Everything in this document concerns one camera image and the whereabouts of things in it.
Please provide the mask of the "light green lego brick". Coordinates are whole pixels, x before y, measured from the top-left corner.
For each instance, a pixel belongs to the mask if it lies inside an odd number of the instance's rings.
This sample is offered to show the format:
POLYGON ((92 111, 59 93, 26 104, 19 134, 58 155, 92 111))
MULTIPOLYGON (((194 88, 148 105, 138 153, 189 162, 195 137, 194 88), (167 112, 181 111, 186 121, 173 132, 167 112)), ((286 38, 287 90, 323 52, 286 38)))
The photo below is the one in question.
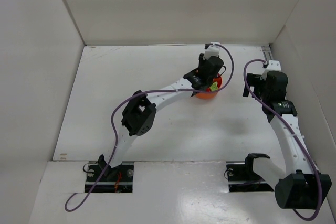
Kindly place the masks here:
POLYGON ((216 91, 216 90, 218 90, 218 89, 219 89, 219 87, 218 87, 218 83, 217 83, 217 82, 214 82, 214 83, 209 87, 209 89, 210 89, 211 91, 216 91))

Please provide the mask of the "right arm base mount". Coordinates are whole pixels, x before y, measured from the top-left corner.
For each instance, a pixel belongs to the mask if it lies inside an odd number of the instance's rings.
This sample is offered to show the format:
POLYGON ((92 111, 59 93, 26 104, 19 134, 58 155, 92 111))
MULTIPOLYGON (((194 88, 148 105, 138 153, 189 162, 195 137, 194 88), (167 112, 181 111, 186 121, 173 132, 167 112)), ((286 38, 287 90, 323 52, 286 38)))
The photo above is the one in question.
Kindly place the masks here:
POLYGON ((270 157, 261 153, 250 153, 244 161, 227 161, 224 177, 230 193, 274 192, 263 178, 253 171, 255 159, 270 157))

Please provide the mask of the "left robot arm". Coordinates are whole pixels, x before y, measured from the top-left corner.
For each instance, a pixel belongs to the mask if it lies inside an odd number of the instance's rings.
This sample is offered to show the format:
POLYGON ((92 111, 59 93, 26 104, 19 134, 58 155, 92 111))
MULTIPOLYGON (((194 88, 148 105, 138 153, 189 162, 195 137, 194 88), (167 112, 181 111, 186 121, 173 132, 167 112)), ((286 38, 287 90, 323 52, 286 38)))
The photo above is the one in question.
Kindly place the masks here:
POLYGON ((201 53, 198 61, 197 68, 171 85, 159 90, 139 90, 115 108, 111 115, 115 143, 110 154, 104 153, 98 159, 105 176, 121 165, 134 140, 152 128, 160 110, 181 99, 207 93, 214 79, 219 76, 224 62, 218 52, 201 53))

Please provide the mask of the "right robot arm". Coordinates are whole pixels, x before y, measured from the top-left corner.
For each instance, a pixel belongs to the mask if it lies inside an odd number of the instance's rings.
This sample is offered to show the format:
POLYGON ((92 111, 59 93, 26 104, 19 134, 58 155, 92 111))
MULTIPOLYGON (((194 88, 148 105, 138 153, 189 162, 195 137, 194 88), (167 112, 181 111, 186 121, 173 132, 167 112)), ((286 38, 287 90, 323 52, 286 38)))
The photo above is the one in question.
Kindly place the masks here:
POLYGON ((287 75, 274 70, 265 74, 248 73, 244 81, 243 96, 252 95, 261 102, 285 160, 282 170, 268 155, 259 155, 253 162, 253 172, 271 186, 280 208, 320 208, 332 181, 328 174, 320 173, 307 151, 298 126, 298 113, 286 98, 287 75))

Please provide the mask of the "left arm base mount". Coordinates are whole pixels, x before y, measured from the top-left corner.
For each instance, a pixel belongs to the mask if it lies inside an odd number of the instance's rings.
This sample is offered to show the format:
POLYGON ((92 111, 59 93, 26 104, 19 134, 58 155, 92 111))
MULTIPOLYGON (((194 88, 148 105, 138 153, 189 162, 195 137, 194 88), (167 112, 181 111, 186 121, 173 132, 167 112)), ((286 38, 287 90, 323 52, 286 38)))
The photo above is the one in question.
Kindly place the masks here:
MULTIPOLYGON (((101 174, 98 162, 84 164, 82 171, 86 174, 85 192, 88 193, 101 174)), ((108 168, 95 185, 92 193, 132 193, 134 162, 122 162, 121 165, 108 168)))

